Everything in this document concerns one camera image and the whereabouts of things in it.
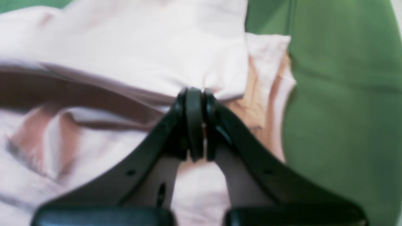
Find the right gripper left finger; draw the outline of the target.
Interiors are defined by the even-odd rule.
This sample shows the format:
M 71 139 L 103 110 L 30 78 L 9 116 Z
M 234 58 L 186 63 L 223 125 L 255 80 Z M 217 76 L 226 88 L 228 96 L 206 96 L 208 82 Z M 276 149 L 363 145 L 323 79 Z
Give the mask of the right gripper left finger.
M 176 226 L 170 209 L 179 165 L 203 158 L 202 92 L 183 89 L 127 157 L 85 185 L 43 204 L 32 226 Z

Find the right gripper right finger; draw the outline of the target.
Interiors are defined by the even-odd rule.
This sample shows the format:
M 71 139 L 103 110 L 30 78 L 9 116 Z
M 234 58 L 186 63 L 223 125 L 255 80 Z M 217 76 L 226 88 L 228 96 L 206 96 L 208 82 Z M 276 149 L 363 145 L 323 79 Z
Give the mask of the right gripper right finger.
M 302 177 L 270 153 L 245 124 L 204 92 L 207 160 L 225 176 L 224 226 L 367 226 L 363 209 Z

